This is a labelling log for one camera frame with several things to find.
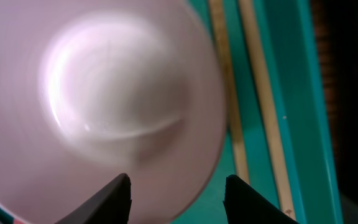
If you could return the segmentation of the pink bowl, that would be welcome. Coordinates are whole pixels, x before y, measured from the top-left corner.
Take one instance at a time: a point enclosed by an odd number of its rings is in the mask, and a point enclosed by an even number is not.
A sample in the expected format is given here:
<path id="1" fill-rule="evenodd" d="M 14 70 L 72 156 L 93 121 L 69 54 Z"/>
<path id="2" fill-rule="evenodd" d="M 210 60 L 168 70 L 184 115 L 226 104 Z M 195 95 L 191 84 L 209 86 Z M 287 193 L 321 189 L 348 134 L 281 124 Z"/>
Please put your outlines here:
<path id="1" fill-rule="evenodd" d="M 0 207 L 55 223 L 117 175 L 131 223 L 168 223 L 208 184 L 226 105 L 186 1 L 0 1 Z"/>

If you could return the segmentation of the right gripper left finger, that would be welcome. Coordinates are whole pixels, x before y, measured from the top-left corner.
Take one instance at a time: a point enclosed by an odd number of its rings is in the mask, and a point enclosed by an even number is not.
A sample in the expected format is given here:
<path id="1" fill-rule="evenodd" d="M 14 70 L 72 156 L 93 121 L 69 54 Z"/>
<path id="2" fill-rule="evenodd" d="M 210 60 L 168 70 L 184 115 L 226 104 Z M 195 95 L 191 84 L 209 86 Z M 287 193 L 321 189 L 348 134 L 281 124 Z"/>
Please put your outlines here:
<path id="1" fill-rule="evenodd" d="M 131 180 L 121 173 L 57 224 L 127 224 L 131 204 Z"/>

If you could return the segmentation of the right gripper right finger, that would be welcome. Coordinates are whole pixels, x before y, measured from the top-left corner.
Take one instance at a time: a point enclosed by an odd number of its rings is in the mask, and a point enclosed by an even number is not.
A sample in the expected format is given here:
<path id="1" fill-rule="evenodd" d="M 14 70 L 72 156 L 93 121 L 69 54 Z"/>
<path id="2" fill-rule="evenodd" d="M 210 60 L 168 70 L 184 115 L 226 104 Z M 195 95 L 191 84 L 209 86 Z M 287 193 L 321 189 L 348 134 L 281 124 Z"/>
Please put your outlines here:
<path id="1" fill-rule="evenodd" d="M 226 177 L 223 204 L 228 224 L 298 224 L 237 175 Z"/>

